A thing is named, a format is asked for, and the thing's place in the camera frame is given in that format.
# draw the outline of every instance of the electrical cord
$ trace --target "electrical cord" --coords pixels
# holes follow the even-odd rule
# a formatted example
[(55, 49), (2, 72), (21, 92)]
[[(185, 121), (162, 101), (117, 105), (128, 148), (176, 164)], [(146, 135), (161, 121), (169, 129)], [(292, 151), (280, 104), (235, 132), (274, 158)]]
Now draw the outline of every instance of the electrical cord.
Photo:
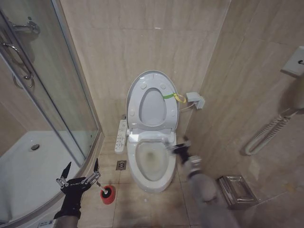
[(186, 110), (188, 108), (191, 108), (192, 106), (194, 106), (194, 102), (190, 106), (180, 109), (180, 111), (183, 111), (183, 110)]

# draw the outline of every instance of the shower enclosure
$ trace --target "shower enclosure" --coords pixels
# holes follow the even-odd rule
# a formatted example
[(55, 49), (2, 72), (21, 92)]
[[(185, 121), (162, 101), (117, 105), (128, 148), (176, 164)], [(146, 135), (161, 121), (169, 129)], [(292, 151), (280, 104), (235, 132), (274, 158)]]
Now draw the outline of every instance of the shower enclosure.
[(0, 1), (0, 227), (58, 198), (101, 132), (58, 0)]

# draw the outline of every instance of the toilet brush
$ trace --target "toilet brush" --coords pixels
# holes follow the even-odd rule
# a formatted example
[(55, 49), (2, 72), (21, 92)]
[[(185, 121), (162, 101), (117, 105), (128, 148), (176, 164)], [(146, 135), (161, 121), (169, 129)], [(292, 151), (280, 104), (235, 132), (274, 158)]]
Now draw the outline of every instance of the toilet brush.
[(115, 199), (115, 187), (113, 185), (107, 185), (102, 187), (101, 184), (97, 181), (96, 184), (101, 188), (100, 198), (104, 204), (108, 205), (113, 203)]

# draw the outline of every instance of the stainless steel box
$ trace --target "stainless steel box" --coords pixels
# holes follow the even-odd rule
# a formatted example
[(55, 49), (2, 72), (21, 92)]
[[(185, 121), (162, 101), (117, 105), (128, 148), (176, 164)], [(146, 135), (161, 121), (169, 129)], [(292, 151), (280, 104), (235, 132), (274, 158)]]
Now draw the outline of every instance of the stainless steel box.
[(222, 176), (218, 179), (218, 184), (229, 208), (246, 209), (258, 204), (258, 200), (241, 175)]

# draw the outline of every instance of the bidet remote control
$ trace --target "bidet remote control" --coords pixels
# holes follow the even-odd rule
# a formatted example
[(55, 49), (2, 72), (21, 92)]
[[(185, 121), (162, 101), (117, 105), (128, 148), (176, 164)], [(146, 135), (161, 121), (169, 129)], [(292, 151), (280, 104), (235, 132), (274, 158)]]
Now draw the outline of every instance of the bidet remote control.
[(122, 153), (124, 151), (124, 143), (127, 133), (127, 120), (125, 119), (125, 115), (123, 115), (123, 119), (119, 122), (119, 128), (115, 143), (115, 153)]

